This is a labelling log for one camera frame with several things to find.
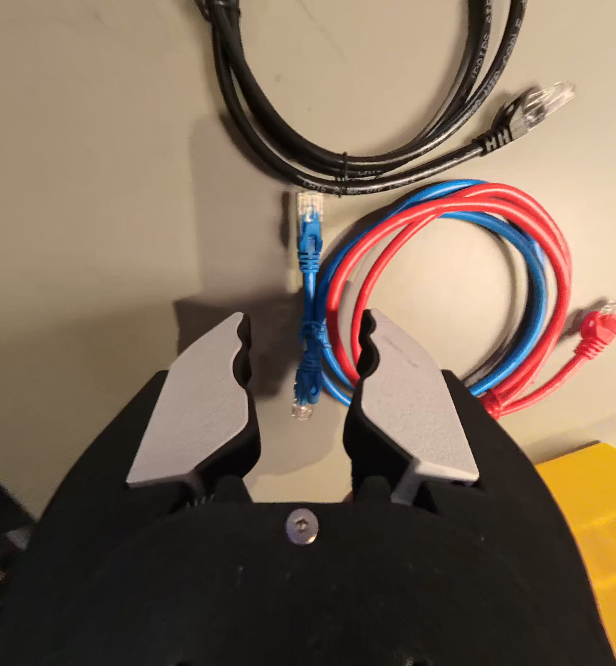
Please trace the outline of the yellow storage bin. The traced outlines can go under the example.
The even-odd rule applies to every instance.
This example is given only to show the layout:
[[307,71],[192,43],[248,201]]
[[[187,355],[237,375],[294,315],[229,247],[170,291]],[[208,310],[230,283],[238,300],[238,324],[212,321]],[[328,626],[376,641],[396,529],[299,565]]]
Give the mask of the yellow storage bin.
[[536,469],[579,546],[616,656],[616,448],[591,444]]

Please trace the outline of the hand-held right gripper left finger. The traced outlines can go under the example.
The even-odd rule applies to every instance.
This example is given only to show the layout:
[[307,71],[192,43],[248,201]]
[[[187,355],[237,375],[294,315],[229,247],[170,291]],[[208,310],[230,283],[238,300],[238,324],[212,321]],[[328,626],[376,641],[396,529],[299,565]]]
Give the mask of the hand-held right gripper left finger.
[[235,312],[179,354],[128,472],[130,487],[216,487],[254,469],[262,445],[248,387],[250,349],[249,317]]

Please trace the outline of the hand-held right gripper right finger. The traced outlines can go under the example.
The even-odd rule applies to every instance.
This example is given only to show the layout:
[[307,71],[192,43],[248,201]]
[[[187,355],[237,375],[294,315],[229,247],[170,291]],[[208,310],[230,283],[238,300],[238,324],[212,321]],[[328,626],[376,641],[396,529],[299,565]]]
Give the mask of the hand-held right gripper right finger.
[[363,313],[359,342],[343,430],[353,495],[369,478],[382,478],[391,501],[403,505],[425,481],[475,485],[479,468],[433,357],[377,309]]

